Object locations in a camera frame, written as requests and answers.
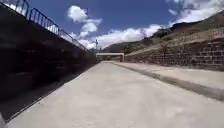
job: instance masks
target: stone wall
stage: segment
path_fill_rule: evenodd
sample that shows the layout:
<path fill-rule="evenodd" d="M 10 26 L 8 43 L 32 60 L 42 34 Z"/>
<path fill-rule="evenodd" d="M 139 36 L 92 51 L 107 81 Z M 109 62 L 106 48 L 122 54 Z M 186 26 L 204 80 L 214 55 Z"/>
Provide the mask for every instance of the stone wall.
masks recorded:
<path fill-rule="evenodd" d="M 223 71 L 224 39 L 216 38 L 200 42 L 194 41 L 194 43 L 184 43 L 182 45 L 160 45 L 160 47 L 149 51 L 126 55 L 125 61 Z"/>

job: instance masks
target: metal railing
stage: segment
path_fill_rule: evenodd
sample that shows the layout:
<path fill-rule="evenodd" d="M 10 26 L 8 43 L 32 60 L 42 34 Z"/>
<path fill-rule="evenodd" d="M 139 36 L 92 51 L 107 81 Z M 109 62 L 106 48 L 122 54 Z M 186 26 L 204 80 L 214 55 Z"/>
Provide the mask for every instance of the metal railing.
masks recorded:
<path fill-rule="evenodd" d="M 0 4 L 7 6 L 20 15 L 25 16 L 27 20 L 41 25 L 48 31 L 51 31 L 57 36 L 81 48 L 82 50 L 88 51 L 86 47 L 71 37 L 70 34 L 61 29 L 56 23 L 41 13 L 38 9 L 30 8 L 29 3 L 26 0 L 0 0 Z"/>
<path fill-rule="evenodd" d="M 59 26 L 36 8 L 32 8 L 30 10 L 30 15 L 28 19 L 41 25 L 42 27 L 46 28 L 47 30 L 53 32 L 56 35 L 59 34 Z"/>
<path fill-rule="evenodd" d="M 26 0 L 0 0 L 0 3 L 25 17 L 27 16 L 30 7 Z"/>

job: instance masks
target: concrete ledge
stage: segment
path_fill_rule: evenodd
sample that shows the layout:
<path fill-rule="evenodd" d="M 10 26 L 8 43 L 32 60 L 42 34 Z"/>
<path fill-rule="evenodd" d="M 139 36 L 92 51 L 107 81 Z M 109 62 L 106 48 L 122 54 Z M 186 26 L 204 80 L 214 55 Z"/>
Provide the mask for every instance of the concrete ledge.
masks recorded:
<path fill-rule="evenodd" d="M 143 75 L 161 80 L 163 82 L 181 87 L 183 89 L 187 89 L 193 92 L 196 92 L 198 94 L 204 95 L 206 97 L 209 98 L 213 98 L 219 101 L 224 101 L 224 90 L 222 89 L 216 89 L 216 88 L 210 88 L 210 87 L 206 87 L 200 84 L 196 84 L 196 83 L 192 83 L 192 82 L 188 82 L 188 81 L 184 81 L 184 80 L 180 80 L 180 79 L 176 79 L 173 77 L 167 77 L 167 76 L 163 76 L 157 73 L 152 73 L 152 72 L 148 72 L 148 71 L 144 71 L 144 70 L 140 70 L 140 69 L 135 69 L 132 67 L 128 67 L 128 66 L 123 66 L 123 65 L 119 65 L 119 64 L 115 64 L 114 65 L 141 73 Z"/>

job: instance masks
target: sky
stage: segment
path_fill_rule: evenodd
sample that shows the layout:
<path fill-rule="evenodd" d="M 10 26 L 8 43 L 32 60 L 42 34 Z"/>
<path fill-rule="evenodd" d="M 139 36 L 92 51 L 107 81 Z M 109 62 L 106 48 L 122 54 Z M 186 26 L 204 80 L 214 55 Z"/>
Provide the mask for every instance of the sky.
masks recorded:
<path fill-rule="evenodd" d="M 87 48 L 138 41 L 175 23 L 206 19 L 224 0 L 30 0 Z"/>

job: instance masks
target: concrete path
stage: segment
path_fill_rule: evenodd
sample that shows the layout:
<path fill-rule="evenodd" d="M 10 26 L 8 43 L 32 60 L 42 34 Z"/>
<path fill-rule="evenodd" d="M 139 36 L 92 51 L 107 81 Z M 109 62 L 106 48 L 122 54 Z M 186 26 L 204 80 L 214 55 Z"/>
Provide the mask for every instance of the concrete path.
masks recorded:
<path fill-rule="evenodd" d="M 164 67 L 140 63 L 113 63 L 146 76 L 224 102 L 224 72 Z"/>
<path fill-rule="evenodd" d="M 223 128 L 224 104 L 100 63 L 10 121 L 8 128 Z"/>

